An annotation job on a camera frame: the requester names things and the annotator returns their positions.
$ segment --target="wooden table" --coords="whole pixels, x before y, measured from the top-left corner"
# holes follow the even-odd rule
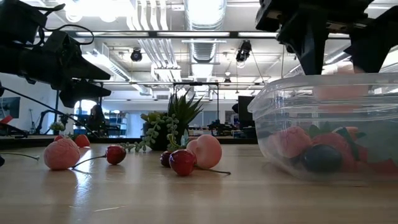
[[[105,148],[93,145],[82,159]],[[98,159],[61,172],[42,160],[4,157],[2,224],[398,223],[397,184],[305,182],[270,165],[257,146],[223,146],[216,168],[232,175],[196,170],[190,177],[161,167],[158,152],[132,152],[120,166]]]

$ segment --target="strawberry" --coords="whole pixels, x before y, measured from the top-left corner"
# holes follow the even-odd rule
[[[362,162],[367,162],[368,161],[368,149],[363,146],[360,146],[359,144],[356,144],[356,148],[358,149],[359,160]]]
[[[376,173],[379,174],[396,174],[398,173],[398,167],[392,159],[386,161],[374,162],[368,164]]]
[[[334,147],[337,151],[341,152],[343,156],[343,164],[341,171],[343,172],[356,172],[356,161],[351,153],[351,147],[346,139],[337,133],[326,133],[315,136],[312,139],[312,144],[325,144]]]

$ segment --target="clear plastic bin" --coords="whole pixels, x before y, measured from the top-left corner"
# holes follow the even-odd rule
[[[398,180],[398,73],[268,84],[248,106],[264,157],[307,180]]]

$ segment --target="spotlight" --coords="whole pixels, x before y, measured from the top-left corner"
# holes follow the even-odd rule
[[[142,60],[141,49],[133,49],[130,58],[133,62],[140,62]]]
[[[225,78],[224,82],[231,83],[231,78],[229,77]]]
[[[250,56],[250,51],[251,51],[250,40],[244,40],[241,47],[238,50],[238,53],[236,54],[236,61],[240,63],[245,62]]]

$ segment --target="fluorescent light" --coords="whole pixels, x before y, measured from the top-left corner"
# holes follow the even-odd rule
[[[238,32],[238,37],[276,37],[274,32]]]
[[[325,63],[326,64],[335,63],[335,61],[338,60],[344,54],[346,54],[346,53],[345,52],[340,52],[338,55],[336,55],[336,56],[332,57],[331,59],[327,60]]]
[[[229,32],[158,32],[159,37],[229,37]]]
[[[139,84],[139,85],[173,85],[172,82],[131,82],[130,84]]]
[[[225,44],[226,40],[181,40],[184,44]]]
[[[349,38],[349,35],[348,34],[329,34],[329,38],[343,38],[343,37]]]
[[[93,32],[94,36],[107,36],[107,37],[113,37],[113,36],[120,36],[120,35],[125,35],[125,36],[130,36],[130,37],[148,37],[149,34],[148,32]],[[90,32],[76,32],[76,35],[80,37],[91,37]]]
[[[120,99],[103,99],[103,101],[127,101],[127,100],[120,100]]]
[[[130,85],[129,82],[103,82],[104,85]]]

